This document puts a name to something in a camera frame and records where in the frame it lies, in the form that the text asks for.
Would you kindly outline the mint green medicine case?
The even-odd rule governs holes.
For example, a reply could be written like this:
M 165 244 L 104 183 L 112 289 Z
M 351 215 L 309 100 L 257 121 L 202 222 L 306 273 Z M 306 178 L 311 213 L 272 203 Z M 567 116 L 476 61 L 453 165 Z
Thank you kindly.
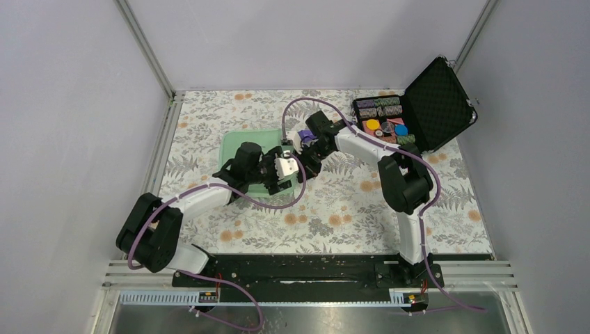
M 282 132 L 280 129 L 250 129 L 232 131 L 226 133 L 221 141 L 218 155 L 218 167 L 231 170 L 234 165 L 238 167 L 254 167 L 255 157 L 262 161 L 264 154 L 270 152 L 281 144 Z M 277 193 L 270 194 L 264 183 L 248 186 L 247 196 L 251 198 L 270 198 L 274 196 L 294 195 L 294 175 L 290 175 L 278 181 L 282 186 Z

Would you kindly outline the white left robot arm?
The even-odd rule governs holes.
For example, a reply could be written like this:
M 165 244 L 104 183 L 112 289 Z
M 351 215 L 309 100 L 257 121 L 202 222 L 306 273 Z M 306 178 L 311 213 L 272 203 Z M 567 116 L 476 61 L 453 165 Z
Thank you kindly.
M 168 199 L 153 193 L 141 195 L 115 244 L 127 254 L 127 266 L 131 270 L 188 271 L 196 284 L 209 285 L 215 279 L 216 268 L 205 250 L 180 241 L 184 223 L 239 198 L 258 205 L 260 202 L 247 194 L 251 185 L 262 184 L 273 195 L 290 187 L 290 177 L 299 171 L 294 154 L 280 146 L 263 153 L 256 143 L 242 143 L 234 157 L 207 183 Z

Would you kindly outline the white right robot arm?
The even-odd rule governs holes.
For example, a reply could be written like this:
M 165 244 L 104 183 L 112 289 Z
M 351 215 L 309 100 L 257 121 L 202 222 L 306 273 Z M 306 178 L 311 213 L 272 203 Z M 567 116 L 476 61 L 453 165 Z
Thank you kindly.
M 298 178 L 318 176 L 323 160 L 335 152 L 377 168 L 383 198 L 397 215 L 399 254 L 406 261 L 399 267 L 400 280 L 410 287 L 419 285 L 426 278 L 422 262 L 428 253 L 421 218 L 434 184 L 415 145 L 388 144 L 347 120 L 333 122 L 322 111 L 313 113 L 305 123 L 305 130 L 287 132 L 305 168 Z

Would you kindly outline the purple cylindrical tube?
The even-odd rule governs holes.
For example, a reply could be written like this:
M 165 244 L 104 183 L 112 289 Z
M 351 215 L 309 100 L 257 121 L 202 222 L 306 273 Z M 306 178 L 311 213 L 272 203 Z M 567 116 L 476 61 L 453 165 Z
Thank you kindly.
M 297 132 L 302 145 L 310 145 L 317 140 L 317 137 L 309 129 L 304 129 Z

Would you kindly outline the floral table mat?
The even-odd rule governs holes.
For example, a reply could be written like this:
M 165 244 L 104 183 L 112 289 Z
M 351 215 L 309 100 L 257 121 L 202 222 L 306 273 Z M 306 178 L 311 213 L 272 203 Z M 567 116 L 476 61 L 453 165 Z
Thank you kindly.
M 351 103 L 379 90 L 211 90 L 180 93 L 175 134 L 159 189 L 163 197 L 205 183 L 221 163 L 231 131 L 300 130 L 315 111 L 350 118 Z M 426 160 L 442 192 L 424 216 L 433 253 L 491 253 L 492 243 L 456 141 Z M 335 153 L 293 207 L 266 209 L 238 200 L 184 224 L 181 240 L 210 253 L 395 253 L 397 218 L 386 205 L 375 167 Z

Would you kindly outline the black poker chip case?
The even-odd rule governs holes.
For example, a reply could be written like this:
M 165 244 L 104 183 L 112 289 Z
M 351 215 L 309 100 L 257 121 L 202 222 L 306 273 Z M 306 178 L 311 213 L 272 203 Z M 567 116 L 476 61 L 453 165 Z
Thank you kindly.
M 363 97 L 352 101 L 359 128 L 392 142 L 405 126 L 421 152 L 436 151 L 473 125 L 478 114 L 452 63 L 437 56 L 403 94 Z

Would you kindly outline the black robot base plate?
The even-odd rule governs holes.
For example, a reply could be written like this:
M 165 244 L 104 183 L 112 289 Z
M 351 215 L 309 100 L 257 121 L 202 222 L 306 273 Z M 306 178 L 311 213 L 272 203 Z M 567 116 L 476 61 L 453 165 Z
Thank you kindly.
M 440 265 L 400 255 L 218 254 L 202 274 L 243 287 L 257 302 L 386 302 L 390 289 L 444 286 Z

